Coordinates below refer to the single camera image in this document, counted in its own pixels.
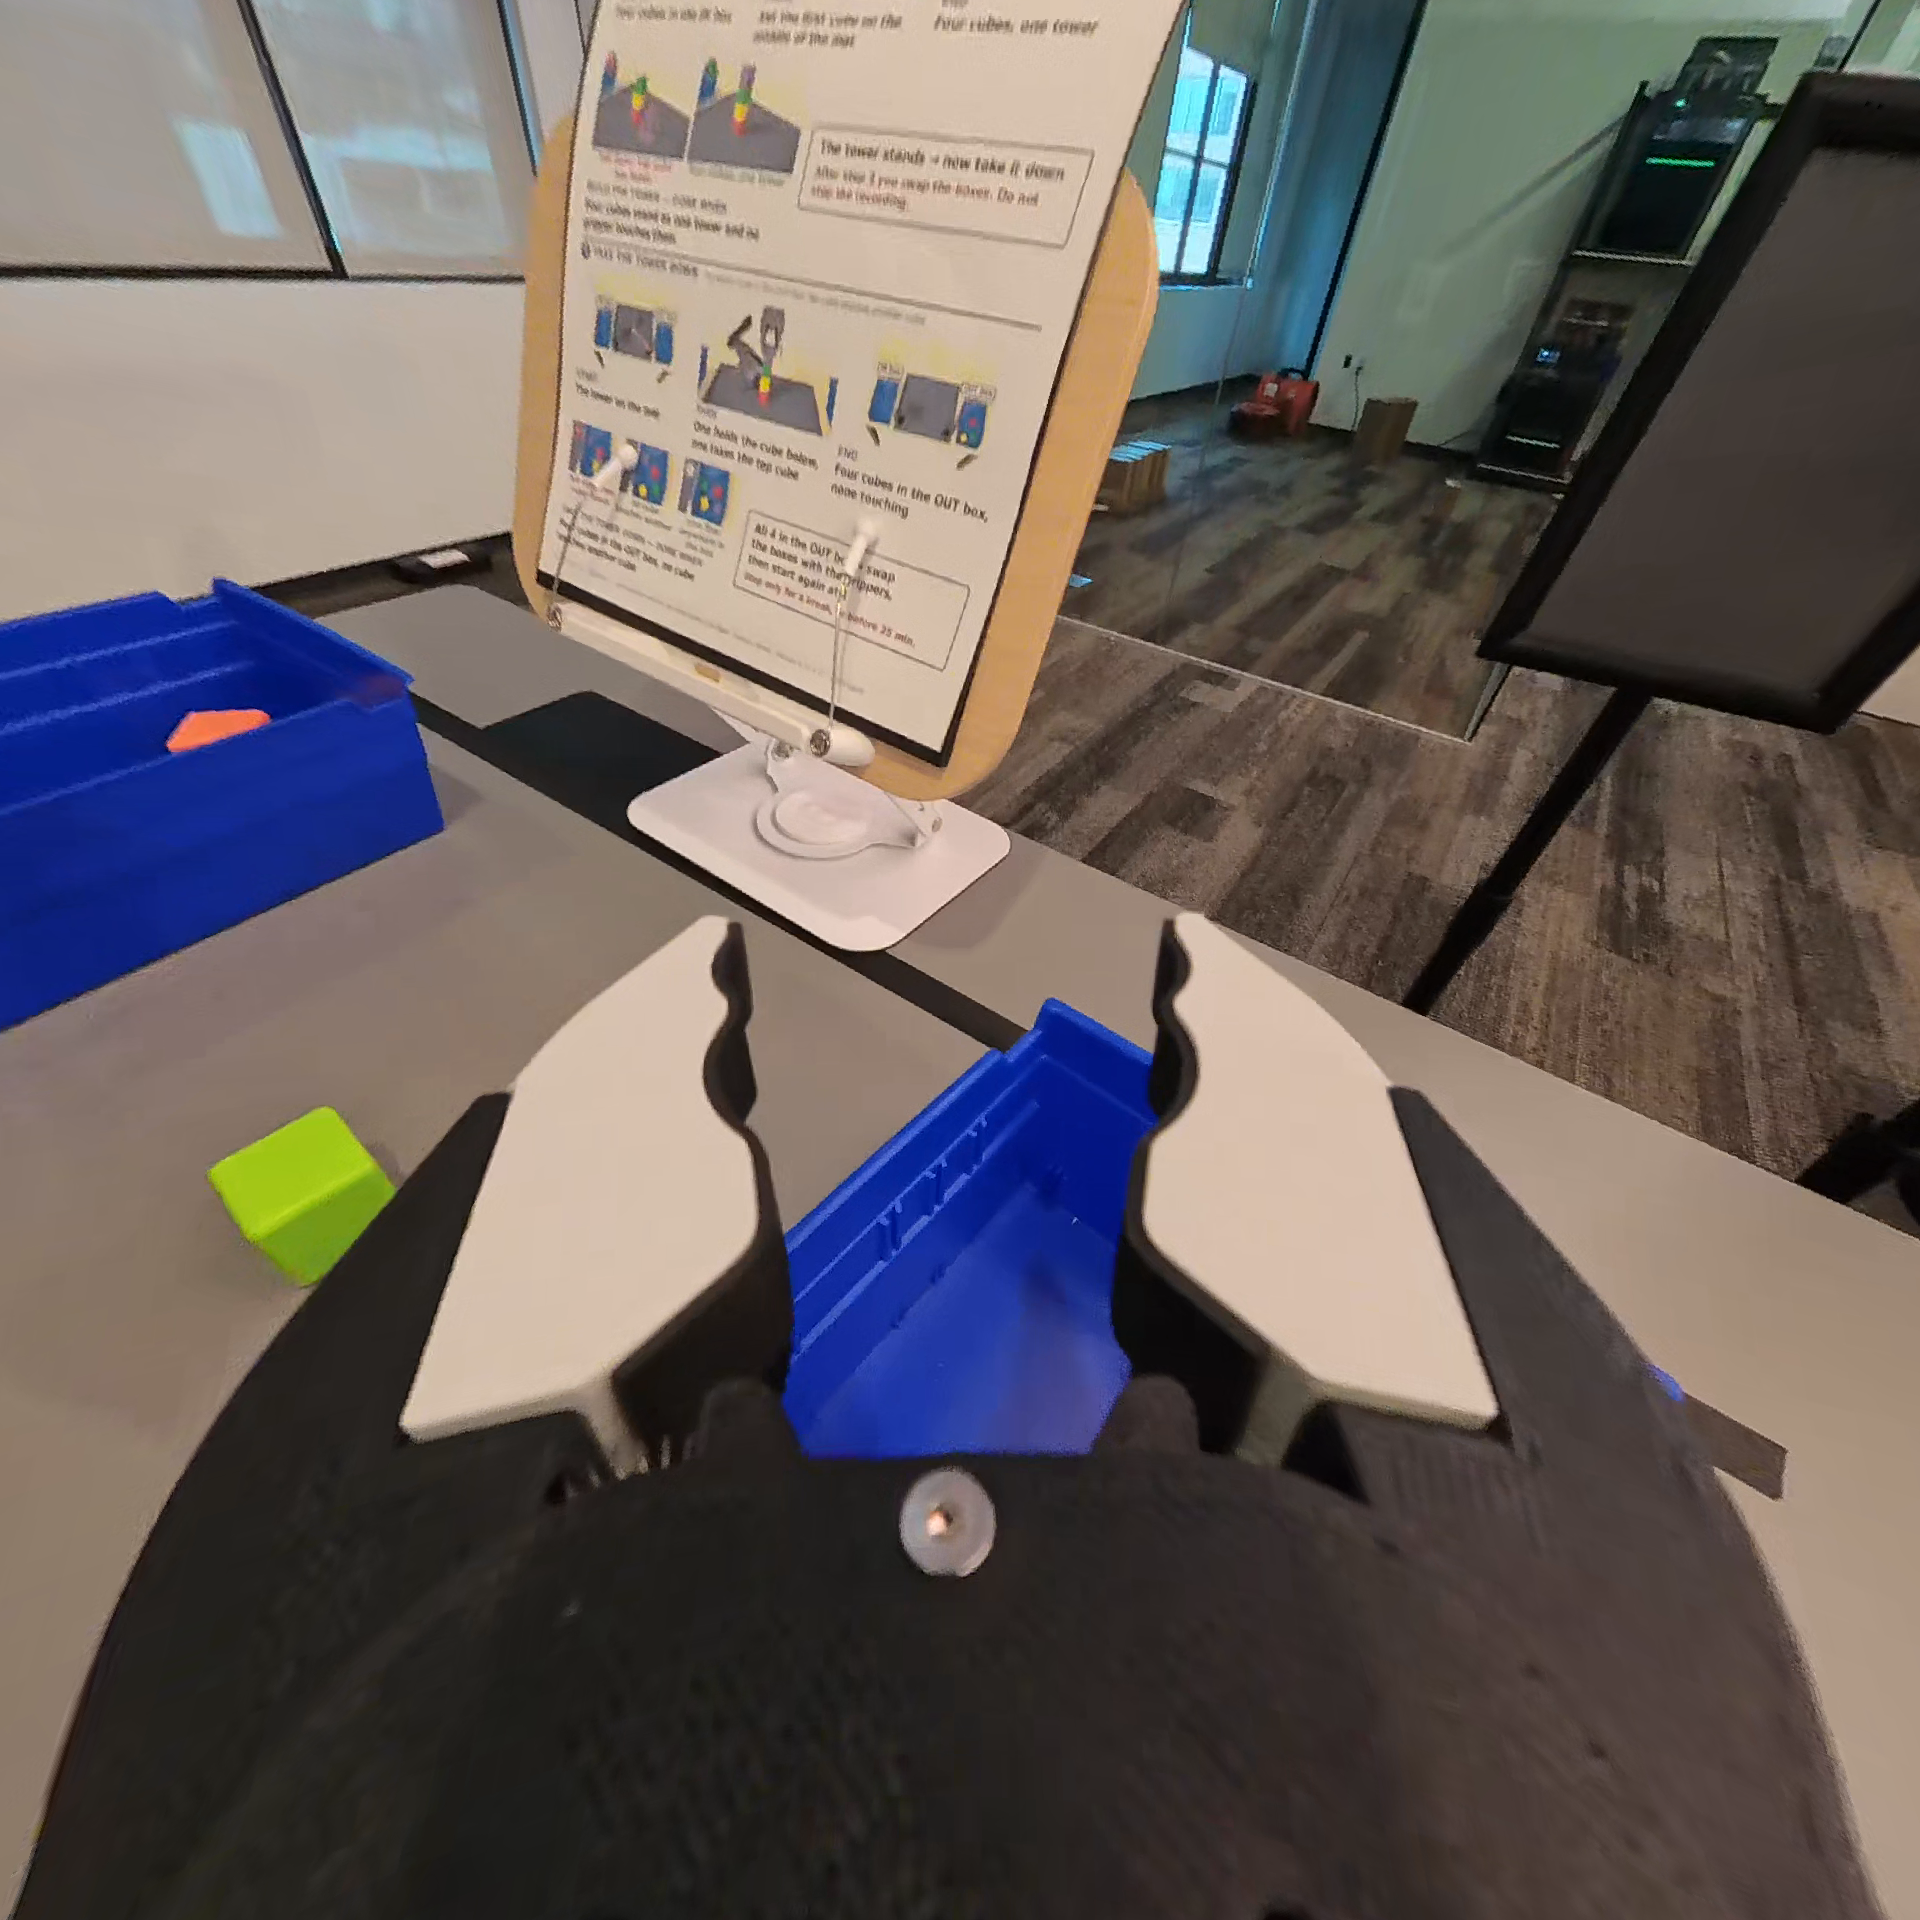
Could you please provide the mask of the black sign stand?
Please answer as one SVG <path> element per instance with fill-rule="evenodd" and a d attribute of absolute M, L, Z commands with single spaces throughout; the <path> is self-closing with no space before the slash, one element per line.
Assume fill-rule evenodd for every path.
<path fill-rule="evenodd" d="M 1917 79 L 1807 74 L 1478 658 L 1603 687 L 1427 1016 L 1651 702 L 1833 734 L 1917 658 Z"/>

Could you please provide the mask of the green magnetic cube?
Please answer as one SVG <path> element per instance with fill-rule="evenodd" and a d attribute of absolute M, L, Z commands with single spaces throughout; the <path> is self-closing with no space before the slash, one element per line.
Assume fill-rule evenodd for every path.
<path fill-rule="evenodd" d="M 318 1286 L 396 1199 L 396 1179 L 335 1108 L 313 1108 L 205 1174 L 237 1235 Z"/>

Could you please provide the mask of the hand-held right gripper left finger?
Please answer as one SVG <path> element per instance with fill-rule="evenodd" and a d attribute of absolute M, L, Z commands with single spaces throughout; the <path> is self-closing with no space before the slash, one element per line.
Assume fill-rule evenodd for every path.
<path fill-rule="evenodd" d="M 595 1446 L 690 1446 L 711 1388 L 785 1391 L 752 1016 L 743 928 L 701 918 L 515 1074 L 402 1403 L 414 1445 L 564 1415 Z"/>

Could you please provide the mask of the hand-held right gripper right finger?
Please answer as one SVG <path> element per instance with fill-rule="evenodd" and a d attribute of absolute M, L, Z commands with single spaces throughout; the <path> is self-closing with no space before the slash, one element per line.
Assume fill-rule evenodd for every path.
<path fill-rule="evenodd" d="M 1133 1376 L 1178 1386 L 1215 1456 L 1280 1459 L 1324 1408 L 1490 1436 L 1490 1361 L 1379 1061 L 1190 910 L 1148 1011 L 1116 1240 Z"/>

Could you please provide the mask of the blue plastic bin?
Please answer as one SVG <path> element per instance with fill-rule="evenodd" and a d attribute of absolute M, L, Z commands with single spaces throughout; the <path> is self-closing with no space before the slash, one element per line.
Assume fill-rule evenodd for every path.
<path fill-rule="evenodd" d="M 1148 1055 L 1060 1000 L 787 1233 L 804 1455 L 1085 1456 L 1130 1359 L 1113 1271 Z"/>
<path fill-rule="evenodd" d="M 270 725 L 168 755 L 192 709 Z M 4 624 L 4 1030 L 445 830 L 413 675 L 211 583 Z"/>

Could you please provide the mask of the white sign stand base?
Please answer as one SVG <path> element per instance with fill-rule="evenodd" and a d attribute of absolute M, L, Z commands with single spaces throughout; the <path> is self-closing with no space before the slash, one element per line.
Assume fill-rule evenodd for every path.
<path fill-rule="evenodd" d="M 758 731 L 639 790 L 628 822 L 840 953 L 899 948 L 1013 853 L 981 815 L 899 802 Z"/>

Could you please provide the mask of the wooden instruction sign board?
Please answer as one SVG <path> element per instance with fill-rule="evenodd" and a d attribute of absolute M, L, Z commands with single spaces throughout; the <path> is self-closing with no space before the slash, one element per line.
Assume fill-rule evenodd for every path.
<path fill-rule="evenodd" d="M 537 182 L 519 585 L 911 803 L 1005 758 L 1152 327 L 1184 3 L 599 3 Z"/>

